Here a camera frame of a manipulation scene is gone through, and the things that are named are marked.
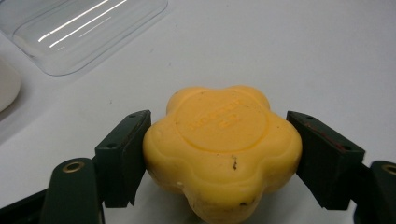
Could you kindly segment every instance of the white plate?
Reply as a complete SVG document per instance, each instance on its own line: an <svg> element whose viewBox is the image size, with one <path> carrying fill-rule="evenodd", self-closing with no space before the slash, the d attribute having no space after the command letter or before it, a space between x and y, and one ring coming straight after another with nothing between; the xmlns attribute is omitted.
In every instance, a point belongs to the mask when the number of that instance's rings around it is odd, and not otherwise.
<svg viewBox="0 0 396 224"><path fill-rule="evenodd" d="M21 89L21 76L0 58L0 111L17 98Z"/></svg>

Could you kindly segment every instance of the clear plastic container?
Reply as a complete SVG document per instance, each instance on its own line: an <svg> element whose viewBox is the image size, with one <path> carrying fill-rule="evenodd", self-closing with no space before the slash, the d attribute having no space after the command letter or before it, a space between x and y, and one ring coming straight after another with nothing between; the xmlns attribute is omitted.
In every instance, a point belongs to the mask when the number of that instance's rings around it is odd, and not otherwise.
<svg viewBox="0 0 396 224"><path fill-rule="evenodd" d="M0 30L52 76L95 66L167 0L0 0Z"/></svg>

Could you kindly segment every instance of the white table surface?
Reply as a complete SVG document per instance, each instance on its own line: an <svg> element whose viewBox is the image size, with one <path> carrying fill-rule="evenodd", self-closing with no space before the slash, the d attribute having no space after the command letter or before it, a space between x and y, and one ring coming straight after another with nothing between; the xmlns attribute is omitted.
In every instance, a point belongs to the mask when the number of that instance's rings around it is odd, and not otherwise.
<svg viewBox="0 0 396 224"><path fill-rule="evenodd" d="M188 86L256 87L278 115L312 115L364 148L364 164L396 161L394 0L169 0L142 35L65 77L42 73L3 35L0 53L22 77L0 113L0 207L46 188L59 163L91 158L128 114L149 109L160 119ZM347 224L354 209L321 209L295 176L247 223ZM203 223L148 175L134 207L105 213L107 223Z"/></svg>

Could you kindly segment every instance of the embossed logo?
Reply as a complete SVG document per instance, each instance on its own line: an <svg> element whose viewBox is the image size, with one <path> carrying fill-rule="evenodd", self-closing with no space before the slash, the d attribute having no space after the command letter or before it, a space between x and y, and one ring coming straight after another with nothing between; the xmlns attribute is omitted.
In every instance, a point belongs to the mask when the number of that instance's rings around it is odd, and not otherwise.
<svg viewBox="0 0 396 224"><path fill-rule="evenodd" d="M224 117L225 115L227 115L228 113L232 112L233 110L235 110L239 105L242 104L242 100L241 99L236 99L232 102L230 102L229 104L222 106L221 108L212 111L210 113L207 113L203 116L201 116L198 119L195 119L193 122L189 123L189 127L191 130L196 130L198 128L203 127L204 125L206 125L209 122L212 122L215 119L219 119L221 117ZM239 117L237 114L233 113L231 115L228 115L225 117L224 120L222 120L218 126L219 128L226 128L234 123L236 123L239 120Z"/></svg>

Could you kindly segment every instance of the flower-shaped soap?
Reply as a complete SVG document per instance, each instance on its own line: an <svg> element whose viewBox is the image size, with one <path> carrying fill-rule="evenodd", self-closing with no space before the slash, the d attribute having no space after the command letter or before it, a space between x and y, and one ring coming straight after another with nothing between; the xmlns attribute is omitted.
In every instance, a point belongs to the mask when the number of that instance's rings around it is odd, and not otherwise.
<svg viewBox="0 0 396 224"><path fill-rule="evenodd" d="M247 219L297 169L300 135L256 89L183 89L166 114L144 138L148 172L164 189L184 193L208 223Z"/></svg>

